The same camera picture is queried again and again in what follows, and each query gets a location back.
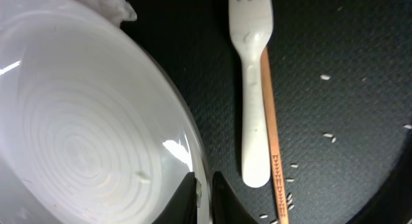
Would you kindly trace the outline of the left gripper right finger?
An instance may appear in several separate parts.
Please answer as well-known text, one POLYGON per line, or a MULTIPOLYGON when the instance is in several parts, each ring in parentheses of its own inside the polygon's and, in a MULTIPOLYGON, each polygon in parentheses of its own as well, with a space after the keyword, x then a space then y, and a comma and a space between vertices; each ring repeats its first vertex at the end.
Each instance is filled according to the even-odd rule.
POLYGON ((212 220, 214 224, 257 224, 220 171, 212 177, 212 220))

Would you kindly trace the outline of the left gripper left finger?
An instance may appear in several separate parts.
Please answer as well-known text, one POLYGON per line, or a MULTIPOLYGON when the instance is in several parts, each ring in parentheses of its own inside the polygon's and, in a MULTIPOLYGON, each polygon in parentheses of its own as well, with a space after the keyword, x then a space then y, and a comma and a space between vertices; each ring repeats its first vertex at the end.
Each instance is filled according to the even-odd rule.
POLYGON ((197 180, 187 173, 153 224, 197 224, 197 180))

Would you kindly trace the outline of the grey plate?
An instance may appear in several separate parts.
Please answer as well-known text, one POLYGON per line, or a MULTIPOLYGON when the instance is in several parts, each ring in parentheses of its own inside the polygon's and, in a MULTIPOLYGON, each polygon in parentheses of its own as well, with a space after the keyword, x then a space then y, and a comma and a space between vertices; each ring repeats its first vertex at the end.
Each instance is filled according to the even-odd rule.
POLYGON ((153 223, 187 173, 211 223, 200 134, 150 54, 76 0, 1 0, 2 223, 153 223))

